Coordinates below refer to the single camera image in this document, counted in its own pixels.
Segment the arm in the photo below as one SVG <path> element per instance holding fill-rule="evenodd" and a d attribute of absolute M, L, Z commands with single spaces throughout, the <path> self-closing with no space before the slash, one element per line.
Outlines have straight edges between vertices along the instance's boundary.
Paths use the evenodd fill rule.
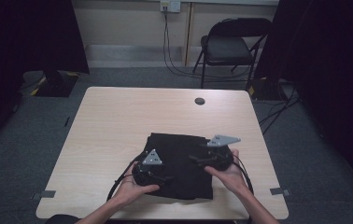
<path fill-rule="evenodd" d="M 238 150 L 232 150 L 232 153 L 235 156 L 234 162 L 238 163 Z M 205 170 L 211 175 L 216 176 L 228 190 L 237 196 L 255 223 L 278 223 L 278 221 L 249 191 L 241 171 L 235 165 L 232 164 L 227 170 L 223 172 L 218 171 L 210 166 L 206 166 Z"/>
<path fill-rule="evenodd" d="M 126 177 L 121 181 L 118 191 L 113 198 L 109 199 L 97 210 L 81 219 L 78 224 L 91 223 L 91 224 L 102 224 L 105 223 L 110 217 L 112 217 L 122 207 L 134 202 L 144 193 L 149 193 L 159 189 L 157 185 L 149 185 L 145 187 L 138 186 L 133 177 L 131 176 L 133 167 L 136 163 L 130 167 L 126 173 Z"/>

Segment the wall outlet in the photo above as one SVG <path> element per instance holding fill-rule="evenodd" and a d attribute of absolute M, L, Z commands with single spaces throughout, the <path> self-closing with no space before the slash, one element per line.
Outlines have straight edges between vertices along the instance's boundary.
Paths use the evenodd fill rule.
<path fill-rule="evenodd" d="M 160 11 L 170 11 L 170 1 L 160 1 Z"/>
<path fill-rule="evenodd" d="M 180 12 L 180 1 L 160 1 L 160 11 Z"/>
<path fill-rule="evenodd" d="M 171 12 L 180 12 L 180 2 L 179 1 L 171 1 L 170 2 L 170 11 Z"/>

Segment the gray carpet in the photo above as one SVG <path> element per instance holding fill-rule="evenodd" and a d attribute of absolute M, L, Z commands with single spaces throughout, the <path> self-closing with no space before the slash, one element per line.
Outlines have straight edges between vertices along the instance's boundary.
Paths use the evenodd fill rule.
<path fill-rule="evenodd" d="M 208 73 L 221 76 L 229 71 L 213 68 Z M 26 84 L 40 76 L 40 72 L 25 74 Z M 0 130 L 0 223 L 45 222 L 35 216 L 38 201 L 31 196 L 46 187 L 90 86 L 197 89 L 200 80 L 173 75 L 167 68 L 95 68 L 89 76 L 81 76 L 69 98 L 33 97 L 29 93 L 34 87 L 23 90 L 19 110 Z M 242 90 L 244 85 L 205 86 Z M 276 103 L 253 102 L 258 120 Z M 291 192 L 286 197 L 289 217 L 282 223 L 353 223 L 353 172 L 332 145 L 319 137 L 315 119 L 303 104 L 284 111 L 264 139 L 281 187 Z"/>

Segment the black chair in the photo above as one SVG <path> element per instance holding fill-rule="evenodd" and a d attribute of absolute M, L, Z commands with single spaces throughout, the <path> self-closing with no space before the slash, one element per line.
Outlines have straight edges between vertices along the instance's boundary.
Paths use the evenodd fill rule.
<path fill-rule="evenodd" d="M 261 41 L 267 36 L 271 22 L 263 18 L 227 19 L 215 24 L 208 35 L 201 38 L 202 51 L 194 65 L 193 73 L 204 54 L 201 88 L 205 82 L 205 65 L 249 65 L 248 87 Z M 249 48 L 243 37 L 259 37 Z"/>

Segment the chair backrest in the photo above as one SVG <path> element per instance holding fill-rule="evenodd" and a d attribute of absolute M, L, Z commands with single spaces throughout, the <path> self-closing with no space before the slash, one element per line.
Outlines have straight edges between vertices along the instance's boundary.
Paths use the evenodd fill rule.
<path fill-rule="evenodd" d="M 271 24 L 265 18 L 227 19 L 215 24 L 209 31 L 208 36 L 264 36 L 268 34 Z"/>

